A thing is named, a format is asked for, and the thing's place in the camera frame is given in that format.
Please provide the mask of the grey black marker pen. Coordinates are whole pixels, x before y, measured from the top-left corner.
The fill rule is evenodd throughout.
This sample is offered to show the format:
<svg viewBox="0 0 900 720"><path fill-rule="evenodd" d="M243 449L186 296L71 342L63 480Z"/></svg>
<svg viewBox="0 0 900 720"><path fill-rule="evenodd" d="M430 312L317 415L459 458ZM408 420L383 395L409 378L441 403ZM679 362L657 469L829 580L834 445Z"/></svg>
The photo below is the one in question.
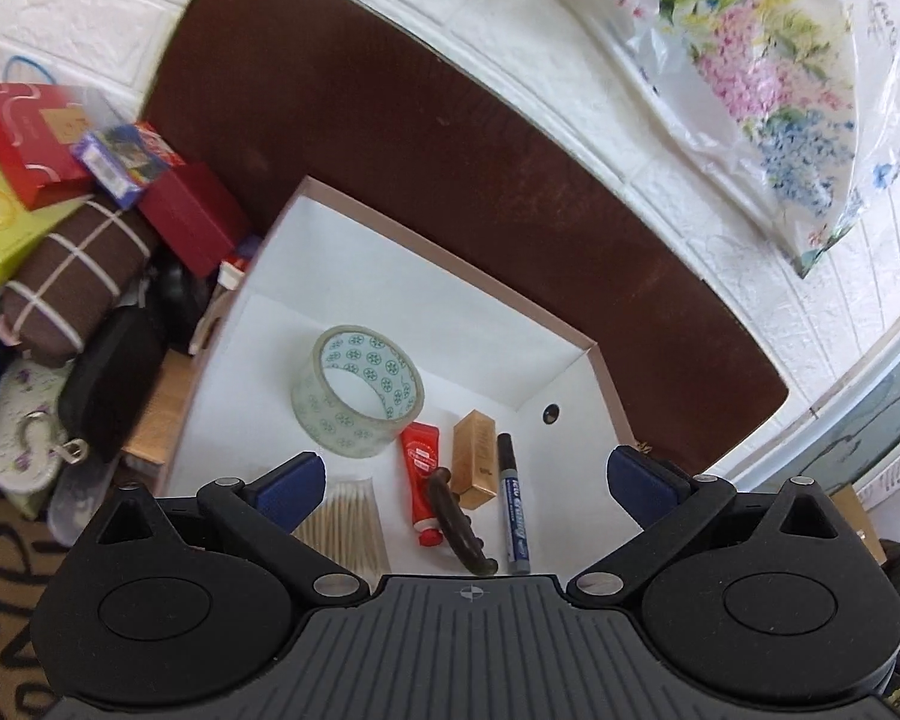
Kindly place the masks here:
<svg viewBox="0 0 900 720"><path fill-rule="evenodd" d="M509 571L514 575L528 575L532 572L532 561L528 550L525 505L518 479L514 441L509 433L500 433L497 436L497 460L500 489L504 497Z"/></svg>

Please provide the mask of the pink cardboard box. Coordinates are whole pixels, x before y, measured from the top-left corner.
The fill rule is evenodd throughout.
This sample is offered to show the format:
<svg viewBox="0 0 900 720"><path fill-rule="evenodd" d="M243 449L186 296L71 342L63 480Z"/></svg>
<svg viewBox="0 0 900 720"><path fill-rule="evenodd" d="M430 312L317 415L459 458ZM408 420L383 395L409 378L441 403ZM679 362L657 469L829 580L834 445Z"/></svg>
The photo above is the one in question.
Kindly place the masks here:
<svg viewBox="0 0 900 720"><path fill-rule="evenodd" d="M201 362L162 481L189 496L302 452L374 486L398 574L454 574L422 546L398 433L467 416L514 443L532 566L572 577L634 536L606 460L632 437L593 340L408 227L305 181Z"/></svg>

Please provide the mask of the brown checked pouch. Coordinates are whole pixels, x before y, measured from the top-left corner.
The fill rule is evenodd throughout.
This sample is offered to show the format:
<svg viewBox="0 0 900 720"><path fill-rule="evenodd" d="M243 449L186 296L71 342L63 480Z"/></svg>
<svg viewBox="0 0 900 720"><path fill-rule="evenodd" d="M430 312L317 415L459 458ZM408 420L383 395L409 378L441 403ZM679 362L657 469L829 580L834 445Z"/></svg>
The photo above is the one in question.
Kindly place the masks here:
<svg viewBox="0 0 900 720"><path fill-rule="evenodd" d="M2 328L24 355L61 367L141 277L159 236L136 210L92 197L48 232L4 286Z"/></svg>

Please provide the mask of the red long flat box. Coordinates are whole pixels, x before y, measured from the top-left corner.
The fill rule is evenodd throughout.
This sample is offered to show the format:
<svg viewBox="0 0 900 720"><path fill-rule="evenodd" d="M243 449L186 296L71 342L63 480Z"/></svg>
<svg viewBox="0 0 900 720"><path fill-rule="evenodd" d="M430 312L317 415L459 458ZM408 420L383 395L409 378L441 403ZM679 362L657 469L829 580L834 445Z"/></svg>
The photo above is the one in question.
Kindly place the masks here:
<svg viewBox="0 0 900 720"><path fill-rule="evenodd" d="M91 126L63 86L0 83L0 169L27 210L91 192L94 177L73 154Z"/></svg>

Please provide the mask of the clear packing tape roll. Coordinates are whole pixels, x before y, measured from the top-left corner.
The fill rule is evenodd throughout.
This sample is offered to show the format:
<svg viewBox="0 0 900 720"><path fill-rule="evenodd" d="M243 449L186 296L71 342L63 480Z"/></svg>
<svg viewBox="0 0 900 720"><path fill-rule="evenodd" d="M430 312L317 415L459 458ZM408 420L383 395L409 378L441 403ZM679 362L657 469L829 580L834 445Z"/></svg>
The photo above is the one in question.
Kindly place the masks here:
<svg viewBox="0 0 900 720"><path fill-rule="evenodd" d="M330 454L370 458L390 447L424 406L421 374L393 341L336 325L295 374L290 401L302 429Z"/></svg>

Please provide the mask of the white floral round pouch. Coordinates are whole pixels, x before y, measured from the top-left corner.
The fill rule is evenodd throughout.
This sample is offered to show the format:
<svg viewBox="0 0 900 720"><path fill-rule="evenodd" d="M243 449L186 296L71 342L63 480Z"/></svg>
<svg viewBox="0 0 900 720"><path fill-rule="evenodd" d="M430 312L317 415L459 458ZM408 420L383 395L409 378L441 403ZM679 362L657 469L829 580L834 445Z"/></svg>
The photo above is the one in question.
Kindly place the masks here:
<svg viewBox="0 0 900 720"><path fill-rule="evenodd" d="M89 458L89 445L69 436L58 415L69 369L28 359L11 362L0 380L0 489L30 496L52 486L64 465Z"/></svg>

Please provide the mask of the yellow green flat box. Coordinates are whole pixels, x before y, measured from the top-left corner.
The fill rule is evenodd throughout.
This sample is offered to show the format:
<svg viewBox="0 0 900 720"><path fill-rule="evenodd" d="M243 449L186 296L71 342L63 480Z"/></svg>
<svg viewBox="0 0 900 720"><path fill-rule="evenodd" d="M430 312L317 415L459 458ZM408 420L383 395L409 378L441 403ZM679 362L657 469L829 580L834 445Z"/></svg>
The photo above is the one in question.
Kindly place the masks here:
<svg viewBox="0 0 900 720"><path fill-rule="evenodd" d="M30 211L0 171L0 288L19 270L41 239L87 200L89 195L84 195Z"/></svg>

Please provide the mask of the brown wooden comb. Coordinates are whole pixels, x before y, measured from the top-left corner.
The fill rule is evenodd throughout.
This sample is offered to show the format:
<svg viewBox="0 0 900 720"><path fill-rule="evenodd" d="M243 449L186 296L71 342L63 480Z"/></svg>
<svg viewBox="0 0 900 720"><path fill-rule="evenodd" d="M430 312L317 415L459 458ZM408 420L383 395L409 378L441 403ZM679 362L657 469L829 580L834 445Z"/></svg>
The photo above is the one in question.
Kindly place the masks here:
<svg viewBox="0 0 900 720"><path fill-rule="evenodd" d="M437 466L425 482L429 499L442 535L460 564L476 577L493 577L499 564L484 552L484 541L475 534L471 518L463 512L458 496L450 489L452 473Z"/></svg>

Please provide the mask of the cotton swab pack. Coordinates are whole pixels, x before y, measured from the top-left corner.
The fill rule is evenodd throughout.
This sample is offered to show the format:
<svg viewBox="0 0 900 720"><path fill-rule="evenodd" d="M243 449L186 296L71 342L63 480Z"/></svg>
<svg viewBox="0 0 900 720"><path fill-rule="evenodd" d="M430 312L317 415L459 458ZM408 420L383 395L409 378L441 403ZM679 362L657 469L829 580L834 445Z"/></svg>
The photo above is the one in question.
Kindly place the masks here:
<svg viewBox="0 0 900 720"><path fill-rule="evenodd" d="M332 479L325 500L292 534L354 572L375 590L390 572L382 519L370 478Z"/></svg>

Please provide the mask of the blue playing card box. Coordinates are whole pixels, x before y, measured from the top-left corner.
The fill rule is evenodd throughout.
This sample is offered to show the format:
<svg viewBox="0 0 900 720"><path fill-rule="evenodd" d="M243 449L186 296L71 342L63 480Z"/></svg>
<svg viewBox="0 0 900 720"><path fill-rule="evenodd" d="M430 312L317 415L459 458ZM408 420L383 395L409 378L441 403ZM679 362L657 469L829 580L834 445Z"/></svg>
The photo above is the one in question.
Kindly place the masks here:
<svg viewBox="0 0 900 720"><path fill-rule="evenodd" d="M87 130L71 153L123 210L136 205L164 172L185 164L148 122Z"/></svg>

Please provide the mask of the red tube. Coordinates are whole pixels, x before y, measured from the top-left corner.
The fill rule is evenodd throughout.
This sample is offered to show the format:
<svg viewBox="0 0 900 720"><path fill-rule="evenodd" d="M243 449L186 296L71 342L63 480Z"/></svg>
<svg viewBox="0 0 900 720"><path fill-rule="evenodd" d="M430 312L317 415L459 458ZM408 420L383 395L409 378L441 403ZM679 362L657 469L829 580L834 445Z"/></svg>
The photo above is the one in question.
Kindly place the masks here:
<svg viewBox="0 0 900 720"><path fill-rule="evenodd" d="M439 429L411 422L400 442L411 493L411 525L421 546L435 548L443 543L443 535L427 497L427 480L440 466Z"/></svg>

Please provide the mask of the dark red small box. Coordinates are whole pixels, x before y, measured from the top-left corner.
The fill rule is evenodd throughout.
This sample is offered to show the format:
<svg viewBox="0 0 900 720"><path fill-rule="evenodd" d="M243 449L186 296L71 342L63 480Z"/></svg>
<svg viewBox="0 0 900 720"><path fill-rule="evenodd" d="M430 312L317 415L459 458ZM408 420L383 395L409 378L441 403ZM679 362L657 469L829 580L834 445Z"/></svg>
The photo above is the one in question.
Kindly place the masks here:
<svg viewBox="0 0 900 720"><path fill-rule="evenodd" d="M206 278L251 231L240 203L203 163L165 171L136 208L198 278Z"/></svg>

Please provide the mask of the floral plastic bag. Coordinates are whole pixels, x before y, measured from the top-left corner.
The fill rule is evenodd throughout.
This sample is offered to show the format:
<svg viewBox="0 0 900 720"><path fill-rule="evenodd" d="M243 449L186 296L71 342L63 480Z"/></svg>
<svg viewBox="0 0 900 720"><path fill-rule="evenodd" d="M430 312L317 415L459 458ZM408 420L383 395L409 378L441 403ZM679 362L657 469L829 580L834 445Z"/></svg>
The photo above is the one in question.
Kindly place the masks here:
<svg viewBox="0 0 900 720"><path fill-rule="evenodd" d="M900 0L560 1L798 273L899 176Z"/></svg>

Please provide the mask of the black pouch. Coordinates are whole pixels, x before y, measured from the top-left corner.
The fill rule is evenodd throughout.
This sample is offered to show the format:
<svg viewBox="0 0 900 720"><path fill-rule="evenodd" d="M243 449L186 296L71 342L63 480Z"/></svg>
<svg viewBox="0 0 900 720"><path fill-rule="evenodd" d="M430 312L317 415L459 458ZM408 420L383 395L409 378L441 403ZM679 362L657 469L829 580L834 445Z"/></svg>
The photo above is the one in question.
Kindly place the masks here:
<svg viewBox="0 0 900 720"><path fill-rule="evenodd" d="M59 421L68 436L84 440L92 457L112 461L148 403L165 351L146 309L110 310L59 395Z"/></svg>

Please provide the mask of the small gold brown box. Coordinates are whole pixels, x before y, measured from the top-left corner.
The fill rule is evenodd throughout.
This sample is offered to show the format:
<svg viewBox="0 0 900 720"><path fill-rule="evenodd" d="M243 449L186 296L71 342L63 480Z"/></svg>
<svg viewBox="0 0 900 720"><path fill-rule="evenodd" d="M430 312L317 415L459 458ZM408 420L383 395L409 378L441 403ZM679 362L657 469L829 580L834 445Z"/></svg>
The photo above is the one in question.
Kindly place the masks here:
<svg viewBox="0 0 900 720"><path fill-rule="evenodd" d="M453 427L450 489L465 511L475 511L497 496L499 464L493 418L471 411Z"/></svg>

